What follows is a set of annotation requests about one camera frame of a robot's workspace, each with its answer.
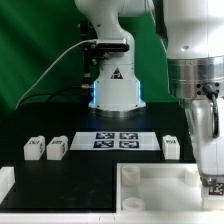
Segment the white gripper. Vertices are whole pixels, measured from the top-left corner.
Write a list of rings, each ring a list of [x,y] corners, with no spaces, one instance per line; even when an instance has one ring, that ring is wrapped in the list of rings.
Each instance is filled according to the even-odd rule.
[[[188,126],[193,155],[204,187],[215,187],[215,177],[224,176],[224,99],[218,98],[219,134],[214,133],[212,103],[193,100],[188,109]]]

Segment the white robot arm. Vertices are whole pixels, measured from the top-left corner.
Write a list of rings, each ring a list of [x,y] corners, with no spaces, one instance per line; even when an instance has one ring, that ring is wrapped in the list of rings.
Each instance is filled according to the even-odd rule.
[[[224,0],[74,0],[103,51],[89,106],[101,113],[141,108],[134,39],[120,16],[155,10],[166,52],[169,94],[185,109],[202,185],[224,178]]]

